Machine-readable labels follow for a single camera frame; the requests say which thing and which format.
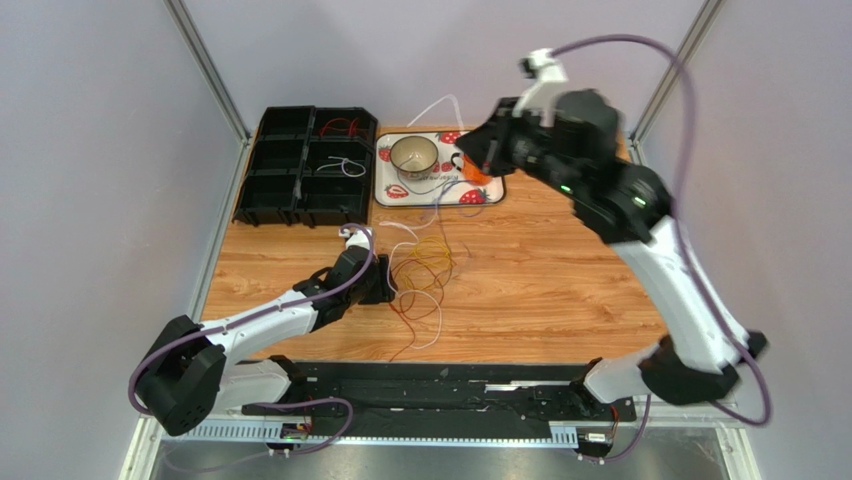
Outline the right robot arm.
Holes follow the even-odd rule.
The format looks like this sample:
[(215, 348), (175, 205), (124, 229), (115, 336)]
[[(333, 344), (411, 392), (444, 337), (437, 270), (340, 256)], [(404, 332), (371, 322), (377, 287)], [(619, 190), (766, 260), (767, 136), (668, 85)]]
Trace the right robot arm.
[(676, 239), (672, 198), (651, 169), (620, 158), (620, 112), (592, 89), (563, 94), (551, 126), (538, 114), (514, 116), (501, 99), (491, 117), (456, 146), (483, 173), (522, 171), (568, 197), (573, 212), (633, 271), (663, 318), (655, 344), (616, 359), (591, 361), (574, 386), (609, 404), (652, 394), (672, 405), (714, 402), (739, 383), (738, 366), (767, 347), (765, 335), (721, 328)]

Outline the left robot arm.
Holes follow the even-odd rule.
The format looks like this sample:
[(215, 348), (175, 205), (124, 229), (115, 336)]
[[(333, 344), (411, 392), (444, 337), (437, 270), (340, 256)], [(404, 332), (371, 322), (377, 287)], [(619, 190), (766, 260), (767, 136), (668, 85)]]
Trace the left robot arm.
[(350, 246), (333, 266), (266, 304), (207, 325), (171, 319), (131, 375), (132, 405), (178, 436), (211, 414), (283, 398), (297, 369), (253, 354), (338, 321), (355, 305), (391, 302), (390, 266), (389, 255)]

